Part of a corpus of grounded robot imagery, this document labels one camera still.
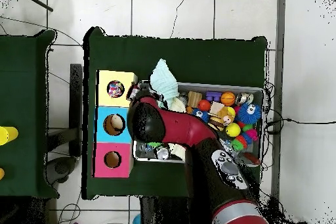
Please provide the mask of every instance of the circular hole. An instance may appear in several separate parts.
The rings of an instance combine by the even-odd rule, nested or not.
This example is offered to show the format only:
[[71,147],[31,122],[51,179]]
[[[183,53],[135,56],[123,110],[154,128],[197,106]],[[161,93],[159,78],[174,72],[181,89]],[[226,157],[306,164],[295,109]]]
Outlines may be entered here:
[[107,134],[118,136],[126,128],[126,123],[119,114],[111,114],[105,118],[103,126]]
[[120,166],[121,156],[118,152],[108,152],[105,154],[104,163],[109,168],[116,168]]
[[111,98],[118,98],[123,95],[125,88],[123,84],[118,80],[111,81],[107,86],[107,92]]

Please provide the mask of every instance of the purple block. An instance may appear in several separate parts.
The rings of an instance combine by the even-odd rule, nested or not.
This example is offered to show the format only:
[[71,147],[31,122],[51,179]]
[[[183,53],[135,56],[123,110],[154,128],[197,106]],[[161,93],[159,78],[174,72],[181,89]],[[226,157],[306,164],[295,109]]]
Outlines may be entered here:
[[221,92],[207,92],[205,94],[207,101],[217,101],[221,100],[222,93]]

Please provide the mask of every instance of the orange basketball toy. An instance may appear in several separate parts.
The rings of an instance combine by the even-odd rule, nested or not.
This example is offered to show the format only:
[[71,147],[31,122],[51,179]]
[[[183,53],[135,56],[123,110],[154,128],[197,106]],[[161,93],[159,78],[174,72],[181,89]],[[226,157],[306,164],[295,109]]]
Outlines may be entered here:
[[233,105],[235,100],[236,100],[236,97],[234,96],[233,92],[225,92],[220,97],[220,101],[225,106],[231,106],[231,105]]

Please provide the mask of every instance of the shape sorter box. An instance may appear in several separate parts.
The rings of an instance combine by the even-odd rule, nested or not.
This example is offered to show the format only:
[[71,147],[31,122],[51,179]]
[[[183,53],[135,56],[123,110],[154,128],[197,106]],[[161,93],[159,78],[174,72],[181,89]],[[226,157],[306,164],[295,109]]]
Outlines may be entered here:
[[[132,139],[126,126],[128,108],[98,106],[98,117],[96,120],[96,150],[93,152],[93,177],[127,178],[133,168],[133,157],[131,155]],[[123,127],[119,135],[110,135],[105,131],[105,119],[110,116],[119,116],[122,119]],[[111,168],[106,163],[106,155],[109,152],[116,152],[119,156],[118,167]]]
[[[120,163],[116,168],[110,168],[106,164],[106,155],[116,152]],[[99,178],[128,178],[133,167],[131,156],[131,144],[129,143],[97,143],[94,159],[93,177]]]
[[[98,105],[129,107],[130,102],[126,99],[127,92],[132,86],[132,82],[137,82],[137,76],[132,72],[115,72],[110,70],[98,70]],[[117,94],[118,97],[112,97],[109,94],[110,84],[116,81],[117,86],[122,86],[123,91]]]

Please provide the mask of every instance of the red ball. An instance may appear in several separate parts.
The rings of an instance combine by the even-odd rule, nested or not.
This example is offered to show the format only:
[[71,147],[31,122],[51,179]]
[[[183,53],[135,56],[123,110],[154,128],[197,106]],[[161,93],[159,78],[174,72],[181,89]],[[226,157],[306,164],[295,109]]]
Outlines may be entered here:
[[202,99],[199,103],[198,103],[198,109],[200,109],[201,111],[209,111],[211,108],[211,104],[209,101],[207,101],[206,99]]

